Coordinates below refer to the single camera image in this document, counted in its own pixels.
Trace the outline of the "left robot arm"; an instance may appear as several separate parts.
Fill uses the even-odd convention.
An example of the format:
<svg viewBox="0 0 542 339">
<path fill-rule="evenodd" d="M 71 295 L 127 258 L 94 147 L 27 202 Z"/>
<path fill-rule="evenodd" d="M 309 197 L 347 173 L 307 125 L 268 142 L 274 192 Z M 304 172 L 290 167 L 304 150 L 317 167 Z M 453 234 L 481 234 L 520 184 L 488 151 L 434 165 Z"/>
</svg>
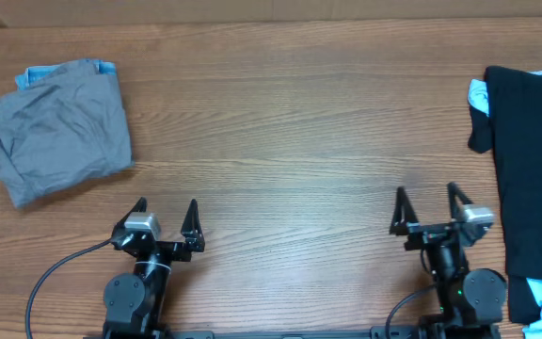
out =
<svg viewBox="0 0 542 339">
<path fill-rule="evenodd" d="M 198 203 L 193 200 L 181 227 L 182 241 L 160 239 L 156 214 L 140 198 L 115 226 L 110 243 L 135 258 L 134 270 L 112 278 L 104 289 L 104 338 L 171 338 L 161 322 L 171 264 L 189 262 L 205 249 Z"/>
</svg>

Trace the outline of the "black garment under pile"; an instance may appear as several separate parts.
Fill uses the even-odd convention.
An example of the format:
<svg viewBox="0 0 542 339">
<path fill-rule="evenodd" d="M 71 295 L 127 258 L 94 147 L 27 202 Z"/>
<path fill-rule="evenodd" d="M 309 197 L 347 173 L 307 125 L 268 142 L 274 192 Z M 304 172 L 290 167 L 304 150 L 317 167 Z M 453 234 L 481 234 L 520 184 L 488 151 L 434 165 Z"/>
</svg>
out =
<svg viewBox="0 0 542 339">
<path fill-rule="evenodd" d="M 530 325 L 540 319 L 541 308 L 525 278 L 509 276 L 508 311 L 512 323 Z"/>
</svg>

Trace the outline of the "blue denim folded garment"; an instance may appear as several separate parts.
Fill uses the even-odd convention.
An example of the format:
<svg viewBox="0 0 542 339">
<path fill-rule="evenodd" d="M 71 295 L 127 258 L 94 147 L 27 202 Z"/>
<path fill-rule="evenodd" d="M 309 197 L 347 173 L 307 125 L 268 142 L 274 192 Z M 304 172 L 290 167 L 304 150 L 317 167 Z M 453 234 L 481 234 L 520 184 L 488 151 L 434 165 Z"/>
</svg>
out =
<svg viewBox="0 0 542 339">
<path fill-rule="evenodd" d="M 100 59 L 85 59 L 85 62 L 91 62 L 95 65 L 98 73 L 117 74 L 116 65 L 113 62 Z M 50 73 L 61 67 L 61 64 L 46 65 L 46 66 L 31 66 L 25 69 L 21 74 L 15 76 L 15 83 L 18 90 L 29 88 L 34 82 L 41 80 Z"/>
</svg>

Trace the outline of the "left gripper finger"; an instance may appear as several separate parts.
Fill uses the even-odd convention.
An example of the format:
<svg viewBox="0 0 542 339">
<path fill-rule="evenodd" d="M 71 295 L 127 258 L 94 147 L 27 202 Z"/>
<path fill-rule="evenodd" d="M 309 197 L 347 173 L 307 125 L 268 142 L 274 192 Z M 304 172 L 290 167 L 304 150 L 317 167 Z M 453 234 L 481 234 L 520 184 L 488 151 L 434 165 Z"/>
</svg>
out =
<svg viewBox="0 0 542 339">
<path fill-rule="evenodd" d="M 115 229 L 117 230 L 117 229 L 123 228 L 125 221 L 128 219 L 128 217 L 132 213 L 134 213 L 134 212 L 138 212 L 138 213 L 146 212 L 147 211 L 147 206 L 148 206 L 147 199 L 145 197 L 140 197 L 138 199 L 138 201 L 135 203 L 135 205 L 129 210 L 129 212 L 117 222 L 117 224 L 115 225 Z"/>
<path fill-rule="evenodd" d="M 199 221 L 199 207 L 198 202 L 195 199 L 192 199 L 189 204 L 183 220 L 181 235 L 190 245 L 204 244 L 204 235 Z"/>
</svg>

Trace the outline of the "grey folded shorts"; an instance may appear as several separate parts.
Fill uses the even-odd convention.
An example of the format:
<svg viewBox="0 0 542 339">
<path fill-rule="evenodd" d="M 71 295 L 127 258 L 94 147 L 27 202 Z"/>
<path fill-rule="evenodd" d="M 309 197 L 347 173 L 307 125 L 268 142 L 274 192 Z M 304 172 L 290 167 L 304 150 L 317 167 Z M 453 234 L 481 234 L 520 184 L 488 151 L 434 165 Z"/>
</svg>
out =
<svg viewBox="0 0 542 339">
<path fill-rule="evenodd" d="M 133 164 L 116 74 L 78 59 L 0 98 L 0 180 L 17 208 Z"/>
</svg>

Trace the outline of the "black shorts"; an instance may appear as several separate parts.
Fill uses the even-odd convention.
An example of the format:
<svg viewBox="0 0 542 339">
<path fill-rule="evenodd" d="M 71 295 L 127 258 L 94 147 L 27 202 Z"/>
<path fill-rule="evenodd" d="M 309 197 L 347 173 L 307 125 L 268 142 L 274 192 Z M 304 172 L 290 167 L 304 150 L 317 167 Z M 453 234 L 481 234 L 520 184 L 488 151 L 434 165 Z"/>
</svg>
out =
<svg viewBox="0 0 542 339">
<path fill-rule="evenodd" d="M 508 275 L 542 280 L 542 74 L 489 66 L 485 84 L 469 146 L 493 152 Z"/>
</svg>

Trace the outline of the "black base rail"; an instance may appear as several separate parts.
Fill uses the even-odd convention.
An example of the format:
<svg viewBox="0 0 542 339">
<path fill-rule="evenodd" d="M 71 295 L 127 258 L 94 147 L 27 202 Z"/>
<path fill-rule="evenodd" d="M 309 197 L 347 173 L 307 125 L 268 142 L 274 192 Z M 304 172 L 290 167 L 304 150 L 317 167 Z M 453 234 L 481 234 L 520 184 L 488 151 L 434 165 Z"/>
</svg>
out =
<svg viewBox="0 0 542 339">
<path fill-rule="evenodd" d="M 391 339 L 420 339 L 420 338 L 447 338 L 447 339 L 501 339 L 502 336 L 496 326 L 481 329 L 450 329 L 438 334 L 431 331 L 420 330 L 417 326 L 391 326 L 389 331 Z M 100 334 L 86 336 L 85 339 L 130 339 L 130 338 L 171 338 L 171 339 L 386 339 L 384 326 L 373 326 L 366 331 L 292 331 L 292 332 L 233 332 L 214 333 L 212 331 L 162 331 L 156 334 Z"/>
</svg>

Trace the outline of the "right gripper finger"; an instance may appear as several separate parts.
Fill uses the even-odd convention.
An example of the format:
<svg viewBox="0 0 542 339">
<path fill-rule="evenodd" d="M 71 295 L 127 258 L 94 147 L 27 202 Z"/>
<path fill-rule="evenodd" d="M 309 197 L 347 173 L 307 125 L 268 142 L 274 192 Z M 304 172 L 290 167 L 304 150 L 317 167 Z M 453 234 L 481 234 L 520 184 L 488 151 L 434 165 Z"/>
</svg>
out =
<svg viewBox="0 0 542 339">
<path fill-rule="evenodd" d="M 472 204 L 472 200 L 459 188 L 457 183 L 450 182 L 447 185 L 451 219 L 464 221 L 463 207 Z"/>
<path fill-rule="evenodd" d="M 419 221 L 403 186 L 396 190 L 395 206 L 389 228 L 390 234 L 409 234 L 419 226 Z"/>
</svg>

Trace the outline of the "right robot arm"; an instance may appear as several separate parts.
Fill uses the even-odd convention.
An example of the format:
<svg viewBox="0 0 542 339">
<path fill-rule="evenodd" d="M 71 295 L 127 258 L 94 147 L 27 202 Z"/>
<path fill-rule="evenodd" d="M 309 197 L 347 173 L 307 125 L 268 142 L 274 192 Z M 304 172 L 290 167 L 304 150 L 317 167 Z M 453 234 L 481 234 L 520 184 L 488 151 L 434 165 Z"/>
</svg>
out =
<svg viewBox="0 0 542 339">
<path fill-rule="evenodd" d="M 499 338 L 498 323 L 506 297 L 504 276 L 489 268 L 470 269 L 465 249 L 483 238 L 494 223 L 490 208 L 474 203 L 455 183 L 447 185 L 450 220 L 423 225 L 406 189 L 398 187 L 389 233 L 404 236 L 404 248 L 420 254 L 432 284 L 395 305 L 384 325 L 384 336 L 396 330 L 392 319 L 408 302 L 437 293 L 439 313 L 423 315 L 408 332 L 412 338 Z"/>
</svg>

